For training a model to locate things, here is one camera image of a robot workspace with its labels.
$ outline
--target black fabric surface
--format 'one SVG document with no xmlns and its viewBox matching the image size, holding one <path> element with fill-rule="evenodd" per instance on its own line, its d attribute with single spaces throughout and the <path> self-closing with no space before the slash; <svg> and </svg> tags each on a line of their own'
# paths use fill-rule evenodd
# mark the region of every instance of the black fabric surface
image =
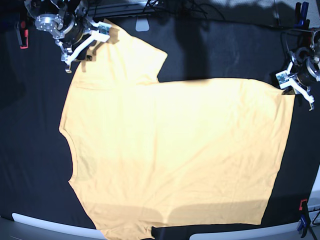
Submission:
<svg viewBox="0 0 320 240">
<path fill-rule="evenodd" d="M 288 64 L 281 31 L 276 29 L 216 21 L 149 18 L 150 30 L 136 32 L 134 17 L 111 20 L 132 36 L 168 53 L 158 75 L 160 82 L 228 77 L 275 84 L 272 76 Z M 73 74 L 64 72 L 60 48 L 50 34 L 31 29 L 29 36 L 29 49 L 20 50 L 14 31 L 0 35 L 0 215 L 12 219 L 12 213 L 18 213 L 95 228 L 68 183 L 72 175 L 71 154 L 58 130 Z M 289 44 L 296 47 L 297 39 L 290 37 Z M 221 91 L 228 94 L 228 89 Z M 304 99 L 295 98 L 281 169 L 261 225 L 153 228 L 156 239 L 186 240 L 196 233 L 297 222 L 300 200 L 309 197 L 320 163 L 319 85 L 313 87 L 312 94 L 315 98 L 312 112 L 308 111 L 309 104 Z"/>
</svg>

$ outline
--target t-shirt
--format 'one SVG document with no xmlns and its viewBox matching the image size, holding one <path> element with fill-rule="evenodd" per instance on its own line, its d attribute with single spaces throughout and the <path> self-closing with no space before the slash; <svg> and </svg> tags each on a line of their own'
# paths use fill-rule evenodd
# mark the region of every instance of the t-shirt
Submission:
<svg viewBox="0 0 320 240">
<path fill-rule="evenodd" d="M 152 227 L 260 224 L 294 95 L 253 79 L 159 83 L 167 54 L 110 24 L 75 72 L 59 127 L 96 228 L 139 240 Z"/>
</svg>

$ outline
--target black table surface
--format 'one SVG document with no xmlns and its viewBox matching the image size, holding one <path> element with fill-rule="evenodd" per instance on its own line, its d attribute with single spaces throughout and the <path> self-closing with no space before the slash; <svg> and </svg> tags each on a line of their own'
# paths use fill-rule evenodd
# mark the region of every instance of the black table surface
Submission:
<svg viewBox="0 0 320 240">
<path fill-rule="evenodd" d="M 168 53 L 160 82 L 201 78 L 248 78 L 275 84 L 286 68 L 281 30 L 219 21 L 149 17 L 150 30 L 137 32 L 136 18 L 113 18 L 132 36 Z M 296 47 L 297 38 L 289 37 Z M 14 31 L 0 35 L 0 216 L 12 213 L 92 228 L 68 180 L 72 160 L 59 123 L 73 74 L 64 72 L 61 51 L 47 32 L 30 29 L 21 50 Z M 221 89 L 228 94 L 228 89 Z M 295 98 L 280 171 L 261 225 L 224 224 L 153 228 L 156 239 L 186 240 L 196 233 L 229 232 L 299 220 L 319 157 L 320 86 L 312 88 L 315 110 Z"/>
</svg>

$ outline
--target yellow t-shirt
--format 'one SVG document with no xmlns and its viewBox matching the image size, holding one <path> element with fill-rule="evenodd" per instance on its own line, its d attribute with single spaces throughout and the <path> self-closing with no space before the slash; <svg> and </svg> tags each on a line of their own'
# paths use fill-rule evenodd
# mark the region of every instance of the yellow t-shirt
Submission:
<svg viewBox="0 0 320 240">
<path fill-rule="evenodd" d="M 59 127 L 96 228 L 139 240 L 152 226 L 260 224 L 294 95 L 252 79 L 159 83 L 166 53 L 114 24 L 110 36 L 78 67 Z"/>
</svg>

